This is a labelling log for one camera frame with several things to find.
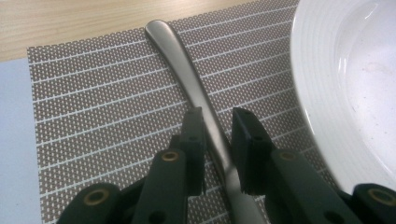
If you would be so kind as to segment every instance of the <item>black plastic part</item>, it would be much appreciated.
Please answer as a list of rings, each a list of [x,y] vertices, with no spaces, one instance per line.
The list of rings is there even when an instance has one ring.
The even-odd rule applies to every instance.
[[[158,152],[151,164],[133,224],[187,221],[186,156],[178,149]]]
[[[120,190],[112,184],[93,184],[82,191],[67,205],[58,224],[108,224],[118,223],[116,211]]]
[[[187,157],[188,195],[201,195],[205,189],[206,151],[205,124],[201,107],[190,109],[184,115],[179,139],[180,149]]]
[[[121,191],[120,201],[117,206],[117,211],[120,214],[120,224],[129,224],[134,218],[136,205],[139,201],[145,181],[146,178],[143,177]]]
[[[276,191],[276,194],[270,195],[271,200],[284,202],[292,223],[361,223],[297,151],[279,149],[272,152],[267,174],[271,183],[269,192]],[[272,217],[285,213],[275,209],[267,212],[274,223],[278,222]]]
[[[392,189],[360,184],[354,188],[350,207],[364,223],[396,223],[396,192]]]
[[[232,155],[241,190],[250,195],[264,194],[265,163],[276,147],[257,117],[246,109],[233,109],[232,131]]]

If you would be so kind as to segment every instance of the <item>ceramic plate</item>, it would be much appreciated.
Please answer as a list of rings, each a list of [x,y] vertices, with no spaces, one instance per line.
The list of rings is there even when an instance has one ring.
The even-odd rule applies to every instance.
[[[396,1],[301,0],[291,33],[306,122],[341,189],[396,189]]]

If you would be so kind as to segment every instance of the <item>woven placemat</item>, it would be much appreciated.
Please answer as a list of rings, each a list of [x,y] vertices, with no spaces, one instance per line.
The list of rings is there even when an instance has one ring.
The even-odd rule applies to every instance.
[[[258,1],[171,25],[180,34],[230,137],[232,108],[254,112],[278,147],[302,152],[334,185],[298,106],[290,69],[297,0]],[[179,133],[189,108],[143,28],[28,49],[43,223],[92,183],[125,188]],[[229,223],[230,207],[206,156],[206,196],[189,223]],[[256,202],[265,216],[263,197]]]

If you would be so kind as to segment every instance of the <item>wooden table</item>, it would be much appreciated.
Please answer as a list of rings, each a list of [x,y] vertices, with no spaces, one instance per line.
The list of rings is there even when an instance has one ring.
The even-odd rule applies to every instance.
[[[60,44],[173,21],[252,0],[5,0],[0,2],[0,62],[26,48]]]

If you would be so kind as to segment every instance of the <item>metal spoon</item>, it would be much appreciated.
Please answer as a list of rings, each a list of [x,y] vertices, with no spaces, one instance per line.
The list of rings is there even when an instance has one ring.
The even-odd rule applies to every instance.
[[[164,21],[151,21],[146,36],[164,57],[192,106],[200,106],[209,138],[211,157],[226,188],[233,221],[237,224],[264,223],[253,198],[241,192],[238,173],[231,159],[231,146],[221,129],[219,118],[199,78],[190,56],[176,31]]]

